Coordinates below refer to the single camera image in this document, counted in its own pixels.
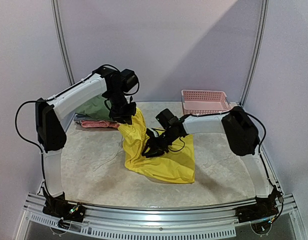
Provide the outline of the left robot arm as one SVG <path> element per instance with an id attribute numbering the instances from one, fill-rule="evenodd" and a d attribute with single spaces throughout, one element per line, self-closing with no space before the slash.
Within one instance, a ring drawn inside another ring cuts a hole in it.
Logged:
<path id="1" fill-rule="evenodd" d="M 38 99 L 35 103 L 36 132 L 42 148 L 45 191 L 53 197 L 48 207 L 57 217 L 64 217 L 69 211 L 68 205 L 56 198 L 64 192 L 61 155 L 67 136 L 61 121 L 85 102 L 101 95 L 106 100 L 110 119 L 130 125 L 132 116 L 136 114 L 136 103 L 127 97 L 131 95 L 132 88 L 139 86 L 139 79 L 133 70 L 119 71 L 105 64 L 50 99 Z"/>

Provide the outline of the green tank top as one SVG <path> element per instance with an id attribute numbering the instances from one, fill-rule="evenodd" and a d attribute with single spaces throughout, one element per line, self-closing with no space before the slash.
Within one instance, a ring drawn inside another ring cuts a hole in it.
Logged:
<path id="1" fill-rule="evenodd" d="M 95 96 L 76 108 L 75 113 L 97 121 L 111 121 L 110 110 L 105 105 L 106 99 L 101 95 Z"/>

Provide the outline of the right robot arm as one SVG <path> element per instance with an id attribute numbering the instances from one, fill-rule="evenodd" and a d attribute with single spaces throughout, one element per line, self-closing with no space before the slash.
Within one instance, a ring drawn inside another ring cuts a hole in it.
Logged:
<path id="1" fill-rule="evenodd" d="M 256 197 L 263 198 L 252 208 L 256 218 L 263 218 L 272 210 L 272 203 L 266 198 L 273 187 L 261 154 L 259 131 L 251 119 L 252 116 L 239 106 L 221 113 L 185 114 L 182 117 L 175 116 L 166 108 L 156 116 L 163 132 L 159 134 L 148 128 L 146 134 L 149 138 L 141 154 L 146 158 L 162 156 L 170 151 L 169 147 L 175 140 L 192 134 L 224 134 L 230 150 L 242 159 L 247 168 Z"/>

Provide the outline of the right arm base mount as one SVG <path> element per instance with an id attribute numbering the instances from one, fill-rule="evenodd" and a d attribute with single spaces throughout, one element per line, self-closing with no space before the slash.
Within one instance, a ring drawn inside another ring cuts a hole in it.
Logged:
<path id="1" fill-rule="evenodd" d="M 255 197 L 255 201 L 254 204 L 236 207 L 235 216 L 239 223 L 250 222 L 257 235 L 266 235 L 283 212 L 283 193 L 274 188 L 268 197 Z"/>

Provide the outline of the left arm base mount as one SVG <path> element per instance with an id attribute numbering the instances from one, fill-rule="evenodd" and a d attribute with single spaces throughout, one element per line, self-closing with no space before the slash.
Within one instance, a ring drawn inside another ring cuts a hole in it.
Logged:
<path id="1" fill-rule="evenodd" d="M 65 193 L 53 197 L 45 189 L 42 190 L 45 197 L 45 204 L 42 212 L 46 215 L 59 218 L 57 226 L 59 228 L 68 229 L 69 222 L 82 223 L 85 218 L 87 208 L 82 204 L 70 203 L 65 198 Z"/>

